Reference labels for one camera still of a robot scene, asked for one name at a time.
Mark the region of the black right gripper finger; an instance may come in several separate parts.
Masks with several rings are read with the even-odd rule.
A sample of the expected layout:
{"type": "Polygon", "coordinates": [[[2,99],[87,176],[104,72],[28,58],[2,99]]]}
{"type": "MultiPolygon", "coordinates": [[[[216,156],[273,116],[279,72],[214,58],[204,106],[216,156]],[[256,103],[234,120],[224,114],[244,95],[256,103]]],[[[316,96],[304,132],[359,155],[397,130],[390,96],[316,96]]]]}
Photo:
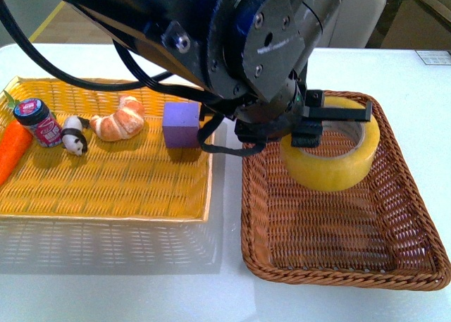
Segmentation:
{"type": "Polygon", "coordinates": [[[305,106],[304,117],[309,120],[319,121],[369,122],[371,120],[372,107],[373,103],[371,101],[366,102],[363,109],[305,106]]]}

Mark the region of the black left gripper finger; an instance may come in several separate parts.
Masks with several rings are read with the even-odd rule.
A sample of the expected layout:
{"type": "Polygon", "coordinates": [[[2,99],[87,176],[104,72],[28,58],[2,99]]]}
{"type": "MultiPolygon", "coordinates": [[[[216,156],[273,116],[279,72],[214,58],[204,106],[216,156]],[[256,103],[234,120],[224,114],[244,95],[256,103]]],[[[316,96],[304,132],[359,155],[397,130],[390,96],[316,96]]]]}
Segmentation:
{"type": "Polygon", "coordinates": [[[321,121],[306,120],[291,133],[292,147],[318,147],[321,143],[321,121]]]}

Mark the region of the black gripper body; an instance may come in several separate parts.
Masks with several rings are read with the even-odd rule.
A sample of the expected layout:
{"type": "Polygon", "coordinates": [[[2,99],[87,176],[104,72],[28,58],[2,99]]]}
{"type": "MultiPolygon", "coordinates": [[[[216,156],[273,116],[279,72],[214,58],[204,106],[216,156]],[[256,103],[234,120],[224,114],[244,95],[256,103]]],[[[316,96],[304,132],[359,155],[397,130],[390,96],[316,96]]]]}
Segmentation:
{"type": "Polygon", "coordinates": [[[244,60],[242,80],[234,86],[234,99],[203,91],[200,101],[205,109],[201,114],[211,113],[214,117],[200,130],[200,143],[205,143],[224,118],[235,121],[239,141],[252,144],[278,141],[309,120],[304,117],[304,107],[322,107],[323,92],[307,89],[307,66],[298,70],[285,68],[285,63],[244,60]]]}

